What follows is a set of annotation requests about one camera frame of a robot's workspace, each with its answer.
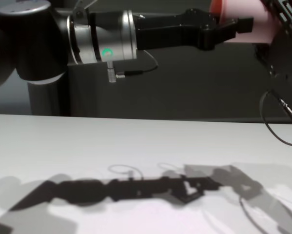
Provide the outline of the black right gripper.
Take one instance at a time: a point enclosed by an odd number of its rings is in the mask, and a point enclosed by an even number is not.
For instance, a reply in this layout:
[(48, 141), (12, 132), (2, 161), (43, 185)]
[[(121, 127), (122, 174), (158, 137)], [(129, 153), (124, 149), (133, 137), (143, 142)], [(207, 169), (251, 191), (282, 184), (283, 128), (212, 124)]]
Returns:
[[(285, 25), (292, 25), (292, 0), (263, 0), (269, 12)], [(292, 102), (292, 36), (278, 25), (270, 44), (256, 44), (255, 57), (270, 76), (268, 89)]]

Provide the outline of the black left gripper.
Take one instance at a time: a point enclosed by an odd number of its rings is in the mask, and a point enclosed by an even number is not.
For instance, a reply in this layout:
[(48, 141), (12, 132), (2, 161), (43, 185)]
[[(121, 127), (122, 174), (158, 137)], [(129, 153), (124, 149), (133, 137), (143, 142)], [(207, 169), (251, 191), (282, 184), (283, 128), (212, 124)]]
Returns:
[(135, 17), (136, 46), (138, 50), (192, 46), (209, 51), (236, 34), (252, 32), (253, 21), (247, 17), (217, 24), (213, 14), (199, 9), (179, 15)]

